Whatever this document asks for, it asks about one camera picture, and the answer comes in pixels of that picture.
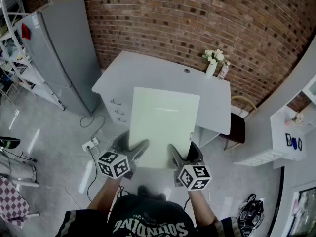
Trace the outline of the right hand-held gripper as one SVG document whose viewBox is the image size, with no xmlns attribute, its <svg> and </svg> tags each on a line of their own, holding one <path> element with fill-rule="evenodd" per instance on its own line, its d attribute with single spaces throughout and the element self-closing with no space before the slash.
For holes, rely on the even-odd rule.
<svg viewBox="0 0 316 237">
<path fill-rule="evenodd" d="M 185 187 L 188 191 L 204 190 L 212 180 L 210 169 L 202 163 L 185 164 L 185 160 L 178 150 L 172 145 L 167 146 L 167 150 L 173 156 L 173 163 L 179 165 L 174 172 L 175 187 Z M 188 155 L 188 161 L 203 161 L 203 155 L 199 147 L 192 141 Z"/>
</svg>

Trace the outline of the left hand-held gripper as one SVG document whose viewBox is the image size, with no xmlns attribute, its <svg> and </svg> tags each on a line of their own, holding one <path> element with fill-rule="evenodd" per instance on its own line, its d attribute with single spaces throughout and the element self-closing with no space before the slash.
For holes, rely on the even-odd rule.
<svg viewBox="0 0 316 237">
<path fill-rule="evenodd" d="M 112 151 L 104 151 L 97 159 L 101 173 L 109 178 L 125 177 L 129 180 L 134 175 L 136 162 L 150 145 L 148 139 L 141 141 L 129 151 L 129 131 L 125 131 L 112 143 Z"/>
</svg>

